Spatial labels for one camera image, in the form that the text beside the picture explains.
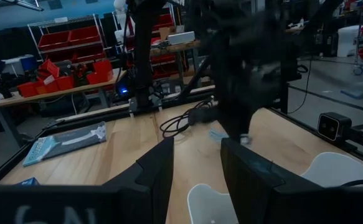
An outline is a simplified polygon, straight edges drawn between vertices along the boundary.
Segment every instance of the metal shelving rack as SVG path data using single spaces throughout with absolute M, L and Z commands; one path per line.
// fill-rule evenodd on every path
M 38 27 L 39 30 L 40 30 L 40 33 L 43 36 L 45 34 L 44 29 L 48 29 L 49 27 L 68 25 L 68 24 L 73 24 L 73 23 L 76 23 L 76 22 L 85 22 L 85 21 L 94 21 L 95 27 L 97 28 L 97 31 L 98 31 L 98 35 L 100 36 L 100 41 L 87 43 L 87 44 L 74 45 L 74 46 L 70 46 L 70 47 L 62 47 L 62 48 L 59 48 L 59 49 L 41 51 L 39 49 L 39 47 L 38 47 L 38 43 L 37 43 L 36 38 L 35 38 L 35 36 L 33 34 L 33 31 L 32 31 L 32 28 Z M 106 40 L 105 40 L 105 35 L 104 35 L 104 32 L 103 32 L 103 27 L 102 27 L 101 20 L 100 20 L 99 16 L 96 15 L 96 14 L 92 14 L 92 15 L 89 15 L 89 16 L 80 16 L 80 17 L 68 18 L 67 21 L 65 21 L 65 22 L 56 22 L 56 21 L 36 22 L 36 23 L 33 23 L 33 24 L 28 24 L 27 27 L 29 28 L 29 32 L 31 33 L 32 39 L 33 39 L 34 44 L 36 46 L 36 49 L 37 49 L 37 51 L 38 51 L 38 53 L 40 55 L 40 58 L 42 60 L 44 60 L 44 58 L 42 56 L 43 54 L 47 54 L 47 53 L 51 53 L 51 52 L 59 52 L 61 50 L 77 49 L 77 48 L 80 48 L 80 47 L 86 47 L 86 46 L 90 46 L 90 45 L 101 44 L 104 52 L 105 52 L 106 49 L 108 49 L 108 48 L 105 47 Z
M 357 35 L 357 46 L 356 46 L 356 54 L 354 56 L 354 74 L 355 75 L 361 75 L 363 73 L 363 60 L 359 59 L 358 51 L 360 49 L 360 40 L 363 40 L 363 36 L 361 35 L 361 27 L 362 27 L 362 21 L 363 21 L 363 8 L 360 9 L 360 22 L 359 22 L 359 28 L 358 28 L 358 35 Z

